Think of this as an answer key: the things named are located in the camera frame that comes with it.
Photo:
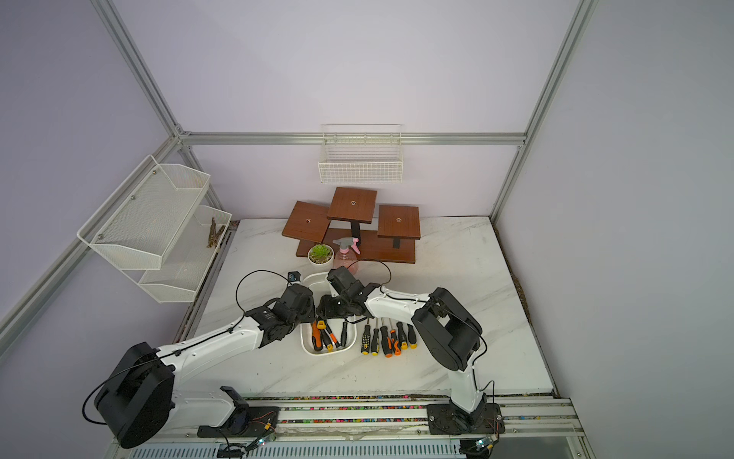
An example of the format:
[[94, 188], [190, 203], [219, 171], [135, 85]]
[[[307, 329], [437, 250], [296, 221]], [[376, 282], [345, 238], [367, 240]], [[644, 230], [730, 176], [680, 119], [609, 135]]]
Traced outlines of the white plastic storage box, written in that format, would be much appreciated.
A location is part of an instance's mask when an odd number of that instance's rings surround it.
[[357, 347], [357, 327], [364, 324], [365, 317], [328, 317], [324, 308], [319, 307], [317, 296], [331, 300], [336, 292], [327, 280], [327, 273], [313, 273], [302, 279], [301, 283], [313, 291], [315, 313], [317, 319], [312, 323], [300, 325], [300, 344], [310, 357], [327, 357], [331, 354], [343, 354]]

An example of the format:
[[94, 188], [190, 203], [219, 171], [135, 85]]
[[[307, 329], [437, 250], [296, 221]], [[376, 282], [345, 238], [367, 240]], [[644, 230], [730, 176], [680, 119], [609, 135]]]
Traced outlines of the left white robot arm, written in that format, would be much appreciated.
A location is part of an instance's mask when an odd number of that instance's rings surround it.
[[246, 311], [237, 321], [195, 340], [153, 348], [130, 347], [99, 388], [94, 406], [124, 449], [143, 445], [162, 431], [198, 428], [223, 436], [259, 436], [277, 409], [250, 412], [232, 386], [194, 390], [192, 382], [238, 355], [283, 340], [298, 325], [315, 320], [313, 292], [301, 285]]

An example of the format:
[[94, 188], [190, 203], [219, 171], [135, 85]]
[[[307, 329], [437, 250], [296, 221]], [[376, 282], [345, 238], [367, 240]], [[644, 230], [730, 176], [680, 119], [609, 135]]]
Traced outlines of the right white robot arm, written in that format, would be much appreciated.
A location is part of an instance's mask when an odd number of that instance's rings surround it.
[[408, 294], [377, 283], [364, 285], [345, 267], [332, 269], [326, 279], [349, 317], [412, 325], [434, 360], [448, 371], [452, 405], [466, 414], [479, 409], [484, 392], [475, 384], [470, 358], [481, 347], [483, 329], [449, 290]]

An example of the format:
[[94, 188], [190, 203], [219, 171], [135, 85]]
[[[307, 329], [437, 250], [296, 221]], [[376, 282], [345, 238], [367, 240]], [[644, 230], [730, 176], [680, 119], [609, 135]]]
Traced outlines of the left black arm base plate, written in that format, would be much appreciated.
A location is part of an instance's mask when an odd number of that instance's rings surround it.
[[233, 387], [221, 386], [229, 401], [233, 402], [233, 412], [221, 426], [199, 426], [199, 438], [265, 438], [275, 430], [280, 412], [279, 407], [254, 407], [250, 405]]

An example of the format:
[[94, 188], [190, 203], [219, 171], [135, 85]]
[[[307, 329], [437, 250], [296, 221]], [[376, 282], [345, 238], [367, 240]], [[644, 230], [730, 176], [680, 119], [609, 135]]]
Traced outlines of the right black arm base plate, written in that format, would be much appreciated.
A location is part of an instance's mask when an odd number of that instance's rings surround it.
[[482, 402], [466, 412], [453, 403], [430, 404], [426, 407], [428, 428], [432, 435], [504, 434], [504, 416], [497, 404]]

